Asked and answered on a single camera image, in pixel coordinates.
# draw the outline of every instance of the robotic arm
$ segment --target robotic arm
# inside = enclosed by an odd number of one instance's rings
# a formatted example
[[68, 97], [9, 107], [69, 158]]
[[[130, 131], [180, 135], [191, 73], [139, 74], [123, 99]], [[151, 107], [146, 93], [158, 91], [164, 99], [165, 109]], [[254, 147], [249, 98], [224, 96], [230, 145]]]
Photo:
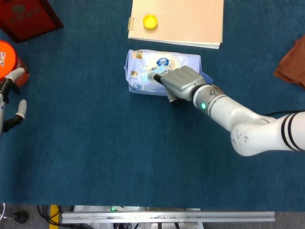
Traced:
[[23, 73], [23, 68], [17, 68], [5, 76], [3, 82], [0, 83], [0, 137], [2, 133], [8, 132], [10, 129], [20, 124], [25, 118], [27, 102], [23, 99], [19, 102], [18, 111], [15, 114], [15, 117], [3, 121], [5, 105], [9, 102], [9, 92], [12, 89], [16, 94], [20, 94], [20, 90], [15, 84], [15, 80]]
[[150, 79], [163, 84], [172, 104], [192, 102], [201, 112], [231, 132], [234, 150], [252, 156], [268, 150], [305, 151], [305, 112], [275, 119], [261, 116], [229, 98], [193, 69], [183, 66]]

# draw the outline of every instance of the red box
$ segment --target red box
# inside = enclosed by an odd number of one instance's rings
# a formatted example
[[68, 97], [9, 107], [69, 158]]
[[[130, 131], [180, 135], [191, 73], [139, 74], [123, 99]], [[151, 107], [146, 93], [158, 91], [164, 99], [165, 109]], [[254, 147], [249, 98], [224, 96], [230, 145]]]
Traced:
[[22, 42], [63, 27], [48, 0], [0, 0], [0, 29]]

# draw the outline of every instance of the green light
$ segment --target green light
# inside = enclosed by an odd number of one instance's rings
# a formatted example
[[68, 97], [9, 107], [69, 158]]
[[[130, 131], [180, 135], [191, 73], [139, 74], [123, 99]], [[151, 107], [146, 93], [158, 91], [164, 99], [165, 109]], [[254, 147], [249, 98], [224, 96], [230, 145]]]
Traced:
[[201, 108], [202, 108], [202, 109], [205, 109], [205, 108], [206, 108], [205, 103], [202, 103], [202, 104], [201, 104]]

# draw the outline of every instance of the teal carpet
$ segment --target teal carpet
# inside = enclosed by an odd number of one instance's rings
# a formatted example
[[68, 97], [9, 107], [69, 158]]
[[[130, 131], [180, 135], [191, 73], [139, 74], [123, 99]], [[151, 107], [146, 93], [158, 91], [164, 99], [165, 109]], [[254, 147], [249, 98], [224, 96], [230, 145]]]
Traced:
[[255, 112], [304, 109], [305, 91], [273, 76], [305, 33], [304, 0], [225, 0], [219, 50], [128, 40], [130, 0], [50, 2], [65, 27], [14, 44], [31, 74], [6, 117], [21, 98], [28, 112], [0, 140], [0, 202], [305, 210], [305, 154], [242, 157], [191, 104], [131, 94], [123, 69], [129, 49], [199, 54]]

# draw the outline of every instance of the blue logo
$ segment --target blue logo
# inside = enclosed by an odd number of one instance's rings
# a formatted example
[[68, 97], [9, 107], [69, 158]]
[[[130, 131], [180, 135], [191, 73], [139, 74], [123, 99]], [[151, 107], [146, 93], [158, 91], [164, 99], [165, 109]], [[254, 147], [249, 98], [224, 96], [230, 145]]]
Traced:
[[158, 61], [157, 61], [157, 65], [161, 66], [161, 65], [164, 65], [164, 66], [167, 66], [169, 64], [169, 60], [166, 59], [165, 57], [163, 58], [160, 58]]

